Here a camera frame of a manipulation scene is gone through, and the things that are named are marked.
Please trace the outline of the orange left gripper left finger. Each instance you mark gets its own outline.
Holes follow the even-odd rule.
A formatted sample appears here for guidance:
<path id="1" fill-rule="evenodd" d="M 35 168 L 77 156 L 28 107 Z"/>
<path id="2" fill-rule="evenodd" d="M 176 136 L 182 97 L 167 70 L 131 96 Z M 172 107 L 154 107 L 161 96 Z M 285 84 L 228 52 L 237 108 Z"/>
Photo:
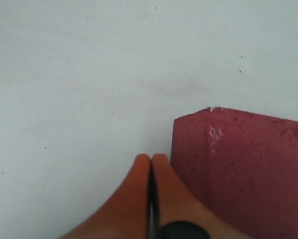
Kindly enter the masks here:
<path id="1" fill-rule="evenodd" d="M 62 239 L 147 239 L 150 214 L 150 157 L 136 156 L 112 196 Z"/>

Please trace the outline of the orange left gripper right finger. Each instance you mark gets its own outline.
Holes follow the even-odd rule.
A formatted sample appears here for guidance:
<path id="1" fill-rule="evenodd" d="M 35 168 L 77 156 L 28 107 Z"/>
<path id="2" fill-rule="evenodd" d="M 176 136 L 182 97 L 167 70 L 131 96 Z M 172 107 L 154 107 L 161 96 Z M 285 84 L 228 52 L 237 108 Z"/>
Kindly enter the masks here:
<path id="1" fill-rule="evenodd" d="M 247 239 L 208 210 L 184 185 L 164 154 L 151 159 L 157 239 Z"/>

